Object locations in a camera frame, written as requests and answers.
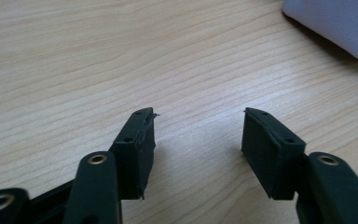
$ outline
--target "light wood surface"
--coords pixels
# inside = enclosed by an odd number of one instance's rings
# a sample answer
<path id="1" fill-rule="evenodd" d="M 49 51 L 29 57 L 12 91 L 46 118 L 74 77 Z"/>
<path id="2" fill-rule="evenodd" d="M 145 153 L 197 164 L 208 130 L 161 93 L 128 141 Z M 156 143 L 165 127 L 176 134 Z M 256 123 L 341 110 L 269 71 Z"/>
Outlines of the light wood surface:
<path id="1" fill-rule="evenodd" d="M 0 189 L 35 197 L 153 106 L 155 163 L 124 223 L 298 223 L 241 154 L 266 110 L 358 174 L 358 60 L 277 0 L 0 1 Z"/>

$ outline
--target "black plastic part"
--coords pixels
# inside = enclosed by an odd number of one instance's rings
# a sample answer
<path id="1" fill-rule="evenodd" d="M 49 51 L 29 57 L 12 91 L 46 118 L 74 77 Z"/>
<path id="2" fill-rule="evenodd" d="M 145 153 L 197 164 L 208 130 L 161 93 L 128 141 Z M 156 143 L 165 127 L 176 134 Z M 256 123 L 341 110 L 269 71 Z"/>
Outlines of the black plastic part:
<path id="1" fill-rule="evenodd" d="M 121 223 L 116 160 L 112 153 L 93 152 L 80 161 L 63 218 L 63 224 L 75 223 Z"/>
<path id="2" fill-rule="evenodd" d="M 311 153 L 307 174 L 324 223 L 358 224 L 358 176 L 344 160 Z"/>
<path id="3" fill-rule="evenodd" d="M 134 112 L 109 149 L 115 154 L 117 161 L 118 191 L 121 200 L 144 197 L 156 146 L 156 115 L 153 108 Z"/>
<path id="4" fill-rule="evenodd" d="M 0 224 L 28 223 L 29 202 L 24 189 L 0 189 Z"/>
<path id="5" fill-rule="evenodd" d="M 305 142 L 269 113 L 246 108 L 242 152 L 255 175 L 274 200 L 293 200 L 296 171 Z"/>
<path id="6" fill-rule="evenodd" d="M 73 180 L 31 200 L 34 224 L 62 223 Z"/>

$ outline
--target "white paper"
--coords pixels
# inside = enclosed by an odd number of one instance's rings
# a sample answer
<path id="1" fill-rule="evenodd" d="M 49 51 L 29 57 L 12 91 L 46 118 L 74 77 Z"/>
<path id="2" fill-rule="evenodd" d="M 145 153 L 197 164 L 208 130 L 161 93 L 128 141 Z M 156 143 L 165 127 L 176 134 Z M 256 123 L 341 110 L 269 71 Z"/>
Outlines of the white paper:
<path id="1" fill-rule="evenodd" d="M 285 0 L 282 10 L 358 58 L 358 0 Z"/>

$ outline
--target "wooden table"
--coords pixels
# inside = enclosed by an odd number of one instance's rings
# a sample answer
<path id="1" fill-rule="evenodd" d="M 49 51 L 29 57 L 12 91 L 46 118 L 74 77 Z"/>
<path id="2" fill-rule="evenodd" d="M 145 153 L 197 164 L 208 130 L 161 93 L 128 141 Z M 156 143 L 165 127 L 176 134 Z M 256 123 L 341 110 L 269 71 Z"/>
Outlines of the wooden table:
<path id="1" fill-rule="evenodd" d="M 241 153 L 266 110 L 358 174 L 358 60 L 277 0 L 0 1 L 0 189 L 35 197 L 153 106 L 155 163 L 124 223 L 298 223 Z"/>

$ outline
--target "wood grain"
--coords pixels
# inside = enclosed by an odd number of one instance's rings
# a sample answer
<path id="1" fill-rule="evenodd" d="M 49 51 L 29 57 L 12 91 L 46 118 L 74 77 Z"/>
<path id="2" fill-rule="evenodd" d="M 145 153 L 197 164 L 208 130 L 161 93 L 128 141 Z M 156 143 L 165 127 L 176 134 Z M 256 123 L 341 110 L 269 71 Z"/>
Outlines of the wood grain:
<path id="1" fill-rule="evenodd" d="M 241 154 L 245 107 L 358 174 L 358 60 L 282 1 L 0 1 L 0 189 L 32 197 L 153 106 L 155 164 L 125 223 L 298 223 Z"/>

